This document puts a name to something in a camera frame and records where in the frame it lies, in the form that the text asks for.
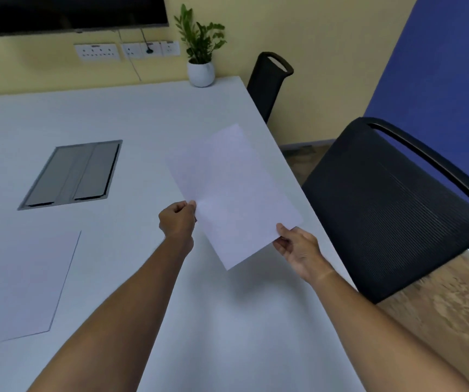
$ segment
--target forearm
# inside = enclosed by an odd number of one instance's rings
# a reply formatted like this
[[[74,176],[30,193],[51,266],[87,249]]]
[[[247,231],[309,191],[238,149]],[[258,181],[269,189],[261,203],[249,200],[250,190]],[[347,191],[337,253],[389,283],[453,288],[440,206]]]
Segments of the forearm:
[[[336,272],[313,283],[368,392],[469,391],[469,382]]]
[[[186,256],[166,239],[57,352],[30,392],[136,391]]]

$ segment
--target hand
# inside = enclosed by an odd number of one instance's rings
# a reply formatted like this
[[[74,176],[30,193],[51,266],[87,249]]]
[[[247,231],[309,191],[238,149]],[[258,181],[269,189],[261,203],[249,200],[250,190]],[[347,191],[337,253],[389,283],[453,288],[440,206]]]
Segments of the hand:
[[[195,201],[189,203],[182,201],[169,205],[158,215],[160,219],[158,226],[166,238],[174,238],[178,242],[184,243],[187,253],[193,249],[194,245],[191,234],[195,228],[195,210]]]
[[[322,256],[314,235],[298,227],[288,230],[281,223],[276,225],[276,230],[281,237],[273,242],[273,246],[304,281],[312,285],[335,272]]]

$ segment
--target paper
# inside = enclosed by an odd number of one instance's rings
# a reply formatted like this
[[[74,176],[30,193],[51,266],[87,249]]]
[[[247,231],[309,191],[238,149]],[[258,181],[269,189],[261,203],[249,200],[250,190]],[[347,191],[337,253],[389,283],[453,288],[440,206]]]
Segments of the paper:
[[[226,269],[278,238],[277,223],[303,222],[238,125],[177,149],[167,163]]]
[[[79,236],[21,230],[0,237],[0,341],[50,329]]]

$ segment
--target tabletop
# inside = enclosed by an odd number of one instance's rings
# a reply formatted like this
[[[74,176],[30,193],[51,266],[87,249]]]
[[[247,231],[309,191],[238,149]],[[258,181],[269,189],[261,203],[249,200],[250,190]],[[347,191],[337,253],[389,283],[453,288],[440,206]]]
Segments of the tabletop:
[[[182,199],[168,151],[236,123],[350,282],[240,78],[0,96],[0,238],[82,231],[49,332],[0,343],[0,391],[26,390],[162,241],[157,215]],[[107,140],[123,140],[107,199],[17,211],[56,146]],[[316,295],[272,246],[226,271],[199,223],[193,236],[139,391],[363,391]]]

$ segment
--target television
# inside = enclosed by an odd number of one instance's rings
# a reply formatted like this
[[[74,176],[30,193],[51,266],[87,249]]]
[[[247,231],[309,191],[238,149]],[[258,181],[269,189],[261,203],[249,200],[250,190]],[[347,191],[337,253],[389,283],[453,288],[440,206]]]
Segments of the television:
[[[0,36],[168,25],[164,0],[0,0]]]

